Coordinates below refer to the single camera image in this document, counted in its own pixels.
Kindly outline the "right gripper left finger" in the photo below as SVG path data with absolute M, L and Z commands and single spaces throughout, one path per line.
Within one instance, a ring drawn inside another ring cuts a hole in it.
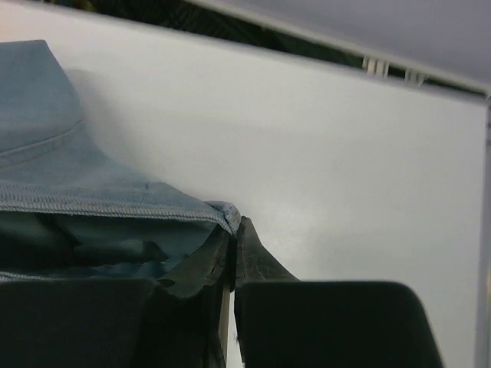
M 223 367 L 235 238 L 214 228 L 160 280 L 1 282 L 3 367 Z

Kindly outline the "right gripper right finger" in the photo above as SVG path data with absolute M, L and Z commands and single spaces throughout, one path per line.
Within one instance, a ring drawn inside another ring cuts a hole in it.
M 393 281 L 300 281 L 237 235 L 234 314 L 247 367 L 441 367 L 420 299 Z

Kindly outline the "light blue denim skirt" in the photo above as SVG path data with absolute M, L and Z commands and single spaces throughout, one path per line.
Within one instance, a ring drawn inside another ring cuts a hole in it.
M 162 278 L 240 214 L 106 156 L 44 41 L 1 46 L 1 280 Z

